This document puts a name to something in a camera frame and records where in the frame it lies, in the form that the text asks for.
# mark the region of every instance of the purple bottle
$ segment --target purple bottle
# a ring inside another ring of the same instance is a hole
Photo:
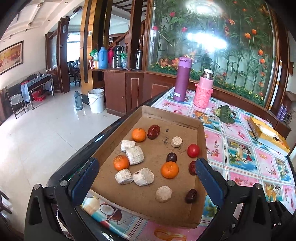
[[[281,113],[280,121],[283,121],[287,114],[287,106],[284,107],[283,112]]]
[[[283,109],[284,109],[284,104],[281,104],[281,106],[279,107],[279,112],[278,112],[278,114],[276,115],[276,117],[277,117],[278,119],[281,118],[281,113],[283,112]]]
[[[186,97],[186,90],[189,82],[192,59],[187,57],[179,58],[178,72],[173,99],[183,102]]]

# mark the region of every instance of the gray thermos flask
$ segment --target gray thermos flask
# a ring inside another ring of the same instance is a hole
[[[83,109],[82,96],[79,93],[79,91],[75,91],[74,101],[75,101],[76,110],[82,110]]]

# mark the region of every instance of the blue gripper pad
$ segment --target blue gripper pad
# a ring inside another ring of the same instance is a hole
[[[209,172],[208,168],[202,163],[200,159],[197,159],[195,162],[195,172],[202,182],[202,185],[211,198],[213,204],[221,207],[223,205],[223,191]]]
[[[78,206],[83,202],[99,173],[99,161],[96,158],[92,159],[91,164],[81,174],[80,179],[72,189],[72,203],[74,206]]]

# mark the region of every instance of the purple bottle cap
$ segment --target purple bottle cap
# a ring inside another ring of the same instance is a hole
[[[179,66],[191,69],[192,59],[188,58],[188,57],[180,57],[179,58]]]

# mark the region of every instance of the picture frame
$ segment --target picture frame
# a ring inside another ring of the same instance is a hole
[[[0,51],[0,75],[23,63],[24,41]]]

